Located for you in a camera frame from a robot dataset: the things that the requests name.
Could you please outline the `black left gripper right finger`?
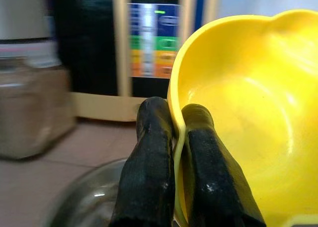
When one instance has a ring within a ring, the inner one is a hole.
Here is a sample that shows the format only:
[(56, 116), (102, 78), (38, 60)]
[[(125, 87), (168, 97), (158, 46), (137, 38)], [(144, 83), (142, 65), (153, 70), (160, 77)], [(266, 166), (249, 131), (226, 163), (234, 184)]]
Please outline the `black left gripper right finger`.
[(186, 125), (183, 187), (191, 227), (264, 227), (265, 220), (237, 161), (200, 104), (182, 109)]

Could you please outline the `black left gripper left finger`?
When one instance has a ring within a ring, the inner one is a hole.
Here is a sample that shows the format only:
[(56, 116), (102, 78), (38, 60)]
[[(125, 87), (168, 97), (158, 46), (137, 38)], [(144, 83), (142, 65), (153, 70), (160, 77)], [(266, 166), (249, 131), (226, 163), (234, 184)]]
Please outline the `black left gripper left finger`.
[(144, 100), (136, 120), (137, 144), (121, 172), (111, 227), (169, 227), (175, 201), (172, 140), (168, 103)]

